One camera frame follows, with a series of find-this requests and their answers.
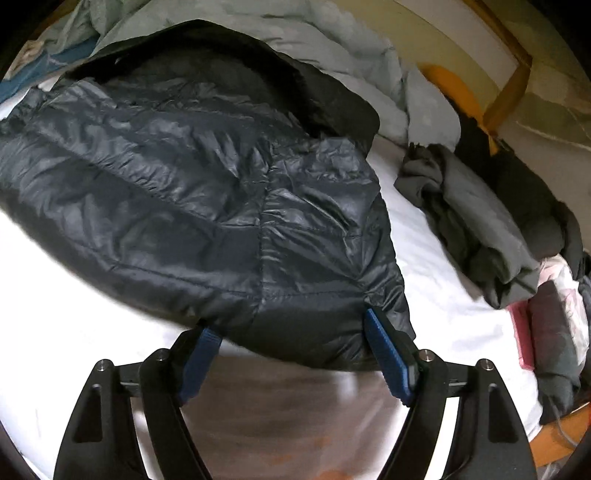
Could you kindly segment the black puffer down jacket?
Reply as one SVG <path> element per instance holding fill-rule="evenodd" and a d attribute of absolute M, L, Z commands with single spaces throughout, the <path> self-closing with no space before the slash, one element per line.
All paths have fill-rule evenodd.
<path fill-rule="evenodd" d="M 252 352 L 372 370 L 368 308 L 413 330 L 376 110 L 204 20 L 110 46 L 1 124 L 1 207 L 94 287 Z"/>

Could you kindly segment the white bed sheet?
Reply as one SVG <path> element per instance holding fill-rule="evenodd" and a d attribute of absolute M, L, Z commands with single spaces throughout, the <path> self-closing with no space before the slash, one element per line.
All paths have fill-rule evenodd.
<path fill-rule="evenodd" d="M 534 433 L 537 388 L 519 366 L 511 317 L 483 300 L 426 216 L 394 189 L 403 156 L 376 137 L 367 160 L 387 205 L 417 343 L 459 363 L 494 360 L 526 431 Z M 94 287 L 1 207 L 1 420 L 40 473 L 52 474 L 96 361 L 140 361 L 198 321 L 151 313 Z M 373 479 L 406 410 L 375 368 L 312 368 L 224 337 L 204 389 L 184 415 L 216 479 Z"/>

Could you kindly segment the red pink folded garment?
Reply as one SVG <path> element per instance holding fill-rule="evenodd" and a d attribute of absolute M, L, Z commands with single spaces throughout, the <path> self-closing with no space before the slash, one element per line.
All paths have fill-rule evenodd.
<path fill-rule="evenodd" d="M 514 324 L 521 368 L 535 370 L 535 353 L 531 333 L 529 302 L 520 301 L 508 307 Z"/>

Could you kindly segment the dark grey garment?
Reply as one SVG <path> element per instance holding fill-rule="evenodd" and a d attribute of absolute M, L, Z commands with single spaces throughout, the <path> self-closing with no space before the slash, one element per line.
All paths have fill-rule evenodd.
<path fill-rule="evenodd" d="M 537 293 L 539 262 L 512 215 L 446 146 L 411 145 L 394 186 L 431 218 L 448 254 L 491 307 Z"/>

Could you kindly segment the white garment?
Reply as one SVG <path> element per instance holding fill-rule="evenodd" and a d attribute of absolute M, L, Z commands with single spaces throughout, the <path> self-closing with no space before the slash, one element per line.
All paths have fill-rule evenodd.
<path fill-rule="evenodd" d="M 541 261 L 538 286 L 547 281 L 551 281 L 557 289 L 575 348 L 577 373 L 581 374 L 589 350 L 590 334 L 583 297 L 579 293 L 579 282 L 573 278 L 571 268 L 560 255 Z"/>

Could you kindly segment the black garment pile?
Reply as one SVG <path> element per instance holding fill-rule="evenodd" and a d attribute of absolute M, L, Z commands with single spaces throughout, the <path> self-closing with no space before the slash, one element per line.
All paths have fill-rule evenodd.
<path fill-rule="evenodd" d="M 561 255 L 573 278 L 582 280 L 589 256 L 573 212 L 513 151 L 500 147 L 492 153 L 490 136 L 475 118 L 463 112 L 458 116 L 461 137 L 455 155 L 502 201 L 536 260 Z"/>

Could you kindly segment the orange pillow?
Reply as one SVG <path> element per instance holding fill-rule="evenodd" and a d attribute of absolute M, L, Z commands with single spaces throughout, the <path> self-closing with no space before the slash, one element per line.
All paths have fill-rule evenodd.
<path fill-rule="evenodd" d="M 461 113 L 477 121 L 479 128 L 488 135 L 490 153 L 496 154 L 499 148 L 484 125 L 484 110 L 467 84 L 457 74 L 439 65 L 423 64 L 420 70 Z"/>

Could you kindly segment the green checkered hanging sheet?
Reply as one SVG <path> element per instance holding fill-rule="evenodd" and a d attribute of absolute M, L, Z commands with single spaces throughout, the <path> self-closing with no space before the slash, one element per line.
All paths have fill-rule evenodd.
<path fill-rule="evenodd" d="M 533 58 L 517 122 L 549 139 L 590 149 L 590 79 L 569 49 Z"/>

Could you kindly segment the light green floral duvet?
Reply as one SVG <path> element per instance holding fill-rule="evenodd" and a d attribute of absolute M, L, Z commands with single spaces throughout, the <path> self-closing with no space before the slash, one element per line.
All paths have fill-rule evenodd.
<path fill-rule="evenodd" d="M 245 33 L 341 81 L 374 107 L 381 135 L 394 143 L 459 143 L 459 116 L 440 90 L 389 40 L 331 2 L 81 1 L 41 38 L 50 53 L 91 37 L 101 50 L 195 19 Z"/>

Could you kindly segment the blue pillow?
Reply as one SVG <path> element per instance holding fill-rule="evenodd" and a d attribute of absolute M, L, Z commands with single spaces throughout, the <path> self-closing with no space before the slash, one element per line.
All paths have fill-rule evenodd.
<path fill-rule="evenodd" d="M 60 53 L 50 54 L 43 51 L 37 59 L 24 66 L 10 80 L 1 81 L 1 102 L 5 102 L 24 88 L 39 83 L 47 75 L 87 58 L 94 50 L 97 41 L 98 37 L 94 36 Z"/>

